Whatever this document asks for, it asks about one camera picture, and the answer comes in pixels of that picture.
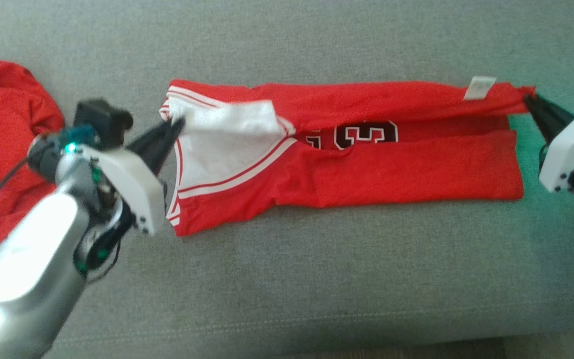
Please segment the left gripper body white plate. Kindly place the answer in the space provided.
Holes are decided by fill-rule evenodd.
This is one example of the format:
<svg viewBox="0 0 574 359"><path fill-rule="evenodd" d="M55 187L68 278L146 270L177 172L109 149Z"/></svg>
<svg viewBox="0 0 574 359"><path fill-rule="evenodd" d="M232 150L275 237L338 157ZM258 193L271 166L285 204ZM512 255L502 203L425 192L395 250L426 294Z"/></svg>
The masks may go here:
<svg viewBox="0 0 574 359"><path fill-rule="evenodd" d="M141 157L120 147L102 152L84 146L84 157L95 160L103 175L130 207L137 227L153 236L166 223L162 183Z"/></svg>

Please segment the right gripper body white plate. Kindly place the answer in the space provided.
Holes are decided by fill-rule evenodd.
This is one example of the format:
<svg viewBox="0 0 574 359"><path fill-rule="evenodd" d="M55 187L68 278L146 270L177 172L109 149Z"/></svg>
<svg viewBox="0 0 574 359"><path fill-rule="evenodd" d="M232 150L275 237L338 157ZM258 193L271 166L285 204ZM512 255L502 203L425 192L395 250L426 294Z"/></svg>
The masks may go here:
<svg viewBox="0 0 574 359"><path fill-rule="evenodd" d="M558 134L548 147L539 180L549 192L569 188L570 173L574 170L574 120Z"/></svg>

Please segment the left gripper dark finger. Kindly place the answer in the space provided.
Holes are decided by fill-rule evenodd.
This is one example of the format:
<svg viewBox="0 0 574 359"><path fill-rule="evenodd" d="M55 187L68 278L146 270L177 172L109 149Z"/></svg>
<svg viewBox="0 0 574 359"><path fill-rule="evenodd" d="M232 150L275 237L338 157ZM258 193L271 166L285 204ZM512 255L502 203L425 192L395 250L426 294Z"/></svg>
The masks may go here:
<svg viewBox="0 0 574 359"><path fill-rule="evenodd" d="M177 136L161 136L152 139L142 148L142 160L155 176L159 175L176 141Z"/></svg>
<svg viewBox="0 0 574 359"><path fill-rule="evenodd" d="M164 150L169 151L184 127L185 117L162 121L131 141L126 148L139 156L154 156Z"/></svg>

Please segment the red basketball jersey white trim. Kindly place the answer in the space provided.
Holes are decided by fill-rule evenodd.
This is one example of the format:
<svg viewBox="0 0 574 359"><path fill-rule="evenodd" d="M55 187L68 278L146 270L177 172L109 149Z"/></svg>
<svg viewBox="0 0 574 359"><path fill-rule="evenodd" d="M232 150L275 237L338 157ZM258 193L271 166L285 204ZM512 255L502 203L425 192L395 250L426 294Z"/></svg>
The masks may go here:
<svg viewBox="0 0 574 359"><path fill-rule="evenodd" d="M534 86L422 80L255 87L169 83L185 121L168 220L178 236L274 206L520 200L517 132Z"/></svg>

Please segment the red shorts white side panels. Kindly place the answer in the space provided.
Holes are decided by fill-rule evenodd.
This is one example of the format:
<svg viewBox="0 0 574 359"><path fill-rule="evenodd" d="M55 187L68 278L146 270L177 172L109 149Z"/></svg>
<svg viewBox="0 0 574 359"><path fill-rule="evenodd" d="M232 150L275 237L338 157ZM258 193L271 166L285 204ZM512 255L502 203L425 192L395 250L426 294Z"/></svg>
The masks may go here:
<svg viewBox="0 0 574 359"><path fill-rule="evenodd" d="M36 136L58 132L63 115L48 91L20 64L0 61L0 182ZM30 209L55 189L27 165L0 189L0 244Z"/></svg>

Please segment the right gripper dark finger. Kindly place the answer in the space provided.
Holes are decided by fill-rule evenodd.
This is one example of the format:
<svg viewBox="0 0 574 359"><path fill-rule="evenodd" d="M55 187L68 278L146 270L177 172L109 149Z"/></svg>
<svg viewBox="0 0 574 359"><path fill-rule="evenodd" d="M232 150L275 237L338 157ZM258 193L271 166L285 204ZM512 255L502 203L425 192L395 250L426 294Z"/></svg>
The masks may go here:
<svg viewBox="0 0 574 359"><path fill-rule="evenodd" d="M550 101L525 101L533 120L547 144L563 129L563 116L560 109Z"/></svg>
<svg viewBox="0 0 574 359"><path fill-rule="evenodd" d="M524 104L538 125L567 126L574 120L573 113L538 94L526 95Z"/></svg>

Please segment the large grey sofa seat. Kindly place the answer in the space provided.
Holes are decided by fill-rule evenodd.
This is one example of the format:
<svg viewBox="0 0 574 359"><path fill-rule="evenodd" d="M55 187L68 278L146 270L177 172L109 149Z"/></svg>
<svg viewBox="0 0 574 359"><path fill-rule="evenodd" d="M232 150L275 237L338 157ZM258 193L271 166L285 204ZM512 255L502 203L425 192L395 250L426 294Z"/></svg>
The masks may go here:
<svg viewBox="0 0 574 359"><path fill-rule="evenodd" d="M64 116L104 96L158 119L169 81L253 86L474 75L574 112L574 0L0 0L0 59ZM539 183L517 117L518 202L274 207L187 239L131 232L48 359L252 359L544 333L574 348L574 194Z"/></svg>

